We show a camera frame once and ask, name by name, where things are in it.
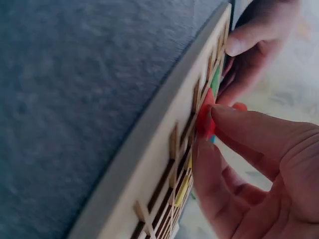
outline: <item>wooden slat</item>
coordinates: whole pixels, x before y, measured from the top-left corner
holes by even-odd
[[[137,200],[134,204],[134,211],[140,222],[144,223],[143,230],[145,231],[145,233],[148,236],[151,236],[152,239],[156,239],[147,207]]]
[[[190,133],[190,130],[192,129],[192,127],[194,126],[195,124],[195,121],[196,121],[196,114],[195,113],[191,113],[189,118],[188,118],[188,121],[186,123],[186,126],[180,136],[180,146],[179,148],[181,149],[182,146],[184,145],[184,141],[185,139],[188,137],[189,133]]]
[[[157,225],[158,225],[158,223],[160,221],[160,218],[161,218],[161,216],[164,213],[165,207],[167,206],[167,204],[169,202],[169,198],[171,197],[172,192],[173,192],[173,188],[169,188],[167,193],[166,193],[166,195],[165,195],[165,197],[164,197],[164,200],[163,200],[162,204],[160,205],[159,211],[156,214],[156,216],[155,216],[155,218],[154,218],[154,220],[152,222],[152,227],[153,228],[157,227]]]
[[[131,239],[138,239],[141,236],[144,226],[145,226],[144,222],[139,222],[135,227],[135,230],[131,236]]]
[[[162,233],[162,231],[164,230],[164,225],[166,225],[167,223],[170,223],[170,221],[171,221],[171,219],[170,219],[171,218],[171,216],[170,216],[171,215],[171,211],[172,211],[172,206],[169,206],[167,211],[166,211],[166,213],[165,213],[165,215],[164,215],[163,220],[160,223],[160,226],[159,226],[158,230],[156,231],[156,234],[155,234],[156,237],[158,237]]]
[[[166,166],[166,169],[165,169],[162,177],[160,178],[159,183],[156,186],[155,191],[154,191],[154,193],[153,193],[153,195],[148,203],[149,212],[152,211],[152,209],[153,209],[153,207],[154,207],[154,205],[155,205],[155,203],[156,203],[156,201],[157,201],[157,199],[158,199],[158,197],[163,189],[165,182],[167,182],[169,180],[169,176],[172,174],[173,165],[174,165],[174,160],[169,160],[168,164]]]
[[[177,168],[177,178],[180,177],[180,174],[181,174],[185,164],[188,162],[190,154],[191,154],[191,146],[188,146],[183,158],[179,162],[179,165],[178,165],[178,168]]]
[[[177,158],[177,149],[178,149],[178,125],[176,124],[169,136],[169,158],[176,160]]]

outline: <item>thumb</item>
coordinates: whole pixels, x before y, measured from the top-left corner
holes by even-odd
[[[229,34],[226,42],[226,53],[229,56],[237,56],[255,46],[262,40],[270,40],[272,33],[266,24],[251,21],[236,28]]]

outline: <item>finger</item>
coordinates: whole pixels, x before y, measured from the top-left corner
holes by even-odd
[[[199,139],[193,152],[194,186],[203,213],[220,238],[231,238],[249,207],[231,194],[222,179],[219,150]]]
[[[226,64],[222,74],[223,77],[225,77],[227,73],[229,72],[229,70],[232,68],[234,60],[235,60],[235,57],[227,56]]]
[[[223,92],[227,89],[227,87],[234,81],[236,76],[235,67],[232,67],[232,69],[228,72],[228,74],[225,76],[224,80],[219,85],[218,95],[217,98],[223,94]]]
[[[262,77],[266,64],[250,64],[242,62],[242,65],[236,71],[235,77],[231,84],[225,88],[217,99],[221,105],[233,105],[235,100],[243,93],[252,88]]]
[[[222,105],[214,105],[211,115],[217,128],[230,139],[278,163],[298,144],[301,133],[306,134],[303,137],[314,133],[312,124],[307,130],[301,122],[278,119],[258,112],[241,112]]]
[[[228,137],[219,128],[216,129],[216,136],[229,148],[241,155],[250,165],[265,175],[270,181],[274,181],[279,174],[279,164],[269,160],[262,153],[256,152],[249,147],[242,145]]]
[[[255,206],[261,203],[267,196],[266,192],[243,180],[228,164],[223,169],[222,176],[229,191],[250,206]]]
[[[271,28],[260,21],[252,20],[229,34],[225,51],[230,56],[237,56],[248,51],[258,42],[271,39],[273,39]]]

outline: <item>wooden board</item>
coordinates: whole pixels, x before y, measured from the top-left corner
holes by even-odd
[[[230,5],[221,4],[176,65],[102,178],[69,239],[170,238],[192,186],[188,161],[194,124],[212,76],[218,66],[223,67],[230,14]],[[180,206],[175,204],[177,197],[182,198]]]

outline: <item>fingernail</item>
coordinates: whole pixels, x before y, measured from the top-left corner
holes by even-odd
[[[225,106],[225,105],[213,105],[211,114],[213,114],[214,111],[217,112],[218,114],[224,114],[224,113],[233,113],[236,111],[236,109],[229,106]]]
[[[229,37],[226,42],[225,51],[229,56],[237,56],[241,50],[241,43],[235,37]]]

